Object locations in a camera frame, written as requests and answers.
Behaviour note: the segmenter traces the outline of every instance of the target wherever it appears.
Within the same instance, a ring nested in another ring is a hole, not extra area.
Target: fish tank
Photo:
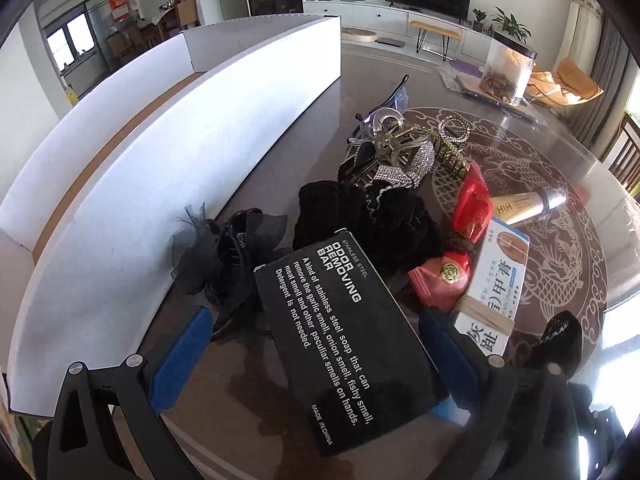
[[[537,55],[530,48],[494,31],[480,88],[498,101],[519,105]]]

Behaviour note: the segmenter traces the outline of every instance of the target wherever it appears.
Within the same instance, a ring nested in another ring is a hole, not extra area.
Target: blue gripper pad
[[[191,372],[211,340],[213,318],[202,307],[193,316],[150,380],[149,404],[156,414],[172,407],[178,400]]]
[[[452,334],[450,330],[455,329],[446,325],[439,312],[425,309],[420,315],[420,341],[442,382],[458,407],[473,410],[481,404],[484,383],[477,368],[458,345],[466,341],[457,342],[458,334]]]

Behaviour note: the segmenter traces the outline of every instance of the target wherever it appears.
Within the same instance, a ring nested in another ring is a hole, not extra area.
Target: glass table
[[[636,202],[551,114],[533,123],[501,108],[449,91],[439,67],[367,47],[343,45],[342,77],[283,134],[247,177],[219,219],[261,208],[287,214],[284,245],[298,216],[298,190],[335,180],[346,139],[366,113],[406,73],[413,120],[431,124],[448,114],[472,123],[465,155],[478,161],[490,190],[510,194],[564,187],[567,208],[518,228],[532,239],[523,300],[506,356],[522,362],[554,314],[571,310],[583,328],[583,364],[574,381],[594,392],[592,408],[614,405],[628,433],[640,413],[636,394],[640,325],[640,210]],[[446,226],[457,184],[436,168],[418,188],[431,215]],[[420,305],[402,276],[390,290],[415,325]],[[145,351],[200,298],[170,291],[141,346]],[[211,344],[177,405],[164,413],[168,427],[198,468],[211,478],[423,479],[462,428],[427,413],[373,442],[322,459],[303,412],[287,388],[272,340],[254,333]]]

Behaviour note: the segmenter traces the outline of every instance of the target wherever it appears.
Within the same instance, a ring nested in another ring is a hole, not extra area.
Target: black box
[[[436,405],[429,358],[350,232],[259,267],[255,279],[323,456]]]

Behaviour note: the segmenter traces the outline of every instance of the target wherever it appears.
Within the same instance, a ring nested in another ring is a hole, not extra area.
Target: white box
[[[527,269],[529,237],[493,217],[486,228],[480,255],[465,295],[513,320]],[[470,336],[485,355],[504,353],[511,334],[505,334],[459,312],[454,326]]]

